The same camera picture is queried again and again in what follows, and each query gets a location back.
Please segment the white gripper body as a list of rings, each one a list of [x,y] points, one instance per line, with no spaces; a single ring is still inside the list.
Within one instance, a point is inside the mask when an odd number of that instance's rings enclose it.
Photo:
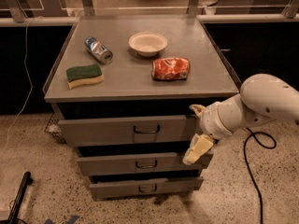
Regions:
[[[215,140],[230,136],[232,132],[222,123],[219,115],[220,102],[207,106],[199,119],[201,131]]]

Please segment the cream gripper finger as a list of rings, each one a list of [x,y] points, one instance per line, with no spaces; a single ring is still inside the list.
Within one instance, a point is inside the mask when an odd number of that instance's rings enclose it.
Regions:
[[[214,145],[215,140],[206,134],[195,134],[187,149],[183,163],[191,165],[196,163],[204,154],[206,154]]]
[[[197,118],[201,118],[203,111],[206,108],[203,105],[190,105],[190,110],[194,112]]]

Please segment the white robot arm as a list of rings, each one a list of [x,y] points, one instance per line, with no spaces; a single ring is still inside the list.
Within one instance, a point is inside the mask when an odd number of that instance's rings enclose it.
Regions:
[[[196,133],[183,163],[194,164],[217,140],[230,136],[239,128],[258,127],[272,120],[299,122],[299,92],[278,77],[257,74],[247,78],[240,92],[222,102],[204,107],[191,105],[198,118]]]

